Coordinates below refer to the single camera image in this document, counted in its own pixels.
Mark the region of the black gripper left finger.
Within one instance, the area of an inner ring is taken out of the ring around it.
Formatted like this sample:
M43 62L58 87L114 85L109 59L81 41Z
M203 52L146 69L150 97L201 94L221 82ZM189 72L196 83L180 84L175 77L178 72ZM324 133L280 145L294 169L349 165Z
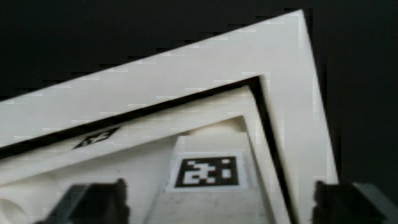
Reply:
M123 179L74 185L47 218L34 224L130 224L127 189Z

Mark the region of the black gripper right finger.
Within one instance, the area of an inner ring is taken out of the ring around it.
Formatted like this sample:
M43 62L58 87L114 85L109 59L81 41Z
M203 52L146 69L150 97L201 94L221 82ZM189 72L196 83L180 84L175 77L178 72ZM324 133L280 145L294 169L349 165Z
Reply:
M398 224L398 206L372 184L317 182L312 224Z

